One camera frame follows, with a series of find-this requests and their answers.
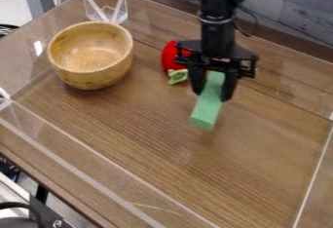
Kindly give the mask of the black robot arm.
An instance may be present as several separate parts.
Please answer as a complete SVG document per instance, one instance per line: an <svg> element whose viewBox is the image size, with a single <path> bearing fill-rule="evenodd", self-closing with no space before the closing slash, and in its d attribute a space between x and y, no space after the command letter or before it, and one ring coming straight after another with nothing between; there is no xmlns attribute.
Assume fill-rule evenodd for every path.
<svg viewBox="0 0 333 228"><path fill-rule="evenodd" d="M220 101L233 98L239 80L257 76L260 55L236 41L236 14L245 0L200 0L201 39L176 42L176 62L189 70L192 89L204 93L208 72L221 72Z"/></svg>

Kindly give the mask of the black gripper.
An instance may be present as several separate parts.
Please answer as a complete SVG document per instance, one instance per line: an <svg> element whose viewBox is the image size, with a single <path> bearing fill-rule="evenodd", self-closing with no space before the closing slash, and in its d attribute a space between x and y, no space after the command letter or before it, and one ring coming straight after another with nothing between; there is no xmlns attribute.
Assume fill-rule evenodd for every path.
<svg viewBox="0 0 333 228"><path fill-rule="evenodd" d="M255 78L260 55L235 43L223 55L207 55L199 40L177 41L176 63L189 69L192 89L197 95L204 91L208 82L208 70L225 73L221 100L233 98L240 77Z"/></svg>

